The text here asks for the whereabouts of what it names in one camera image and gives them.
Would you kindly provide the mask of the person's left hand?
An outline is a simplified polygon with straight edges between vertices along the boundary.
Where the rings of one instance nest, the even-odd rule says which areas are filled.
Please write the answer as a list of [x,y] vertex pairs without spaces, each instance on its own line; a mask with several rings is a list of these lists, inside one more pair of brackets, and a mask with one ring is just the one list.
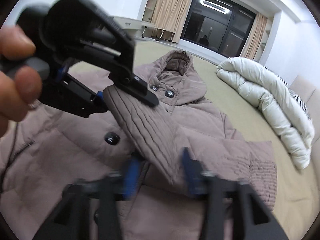
[[[25,59],[35,50],[35,44],[19,26],[1,28],[1,55],[5,58]],[[1,73],[1,136],[7,132],[10,121],[20,122],[25,118],[41,89],[41,77],[31,67],[20,68],[13,79]]]

